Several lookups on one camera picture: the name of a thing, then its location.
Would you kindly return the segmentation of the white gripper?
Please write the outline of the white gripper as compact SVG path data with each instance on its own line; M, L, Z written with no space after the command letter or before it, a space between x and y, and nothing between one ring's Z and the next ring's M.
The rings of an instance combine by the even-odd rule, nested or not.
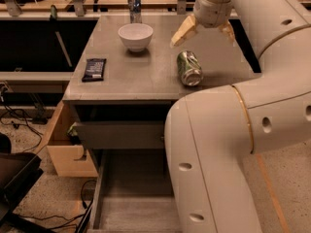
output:
M171 46L178 47L193 37L197 31L197 23L206 28L218 27L230 42L234 42L234 30L228 21L232 10L230 0L195 0L193 15L189 15L182 22L171 38Z

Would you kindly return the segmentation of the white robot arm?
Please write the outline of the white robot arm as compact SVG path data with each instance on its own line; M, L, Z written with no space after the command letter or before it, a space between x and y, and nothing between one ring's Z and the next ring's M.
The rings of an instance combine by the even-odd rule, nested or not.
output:
M170 109L165 148L183 233L262 233L243 157L311 136L309 11L297 0L230 1L262 75Z

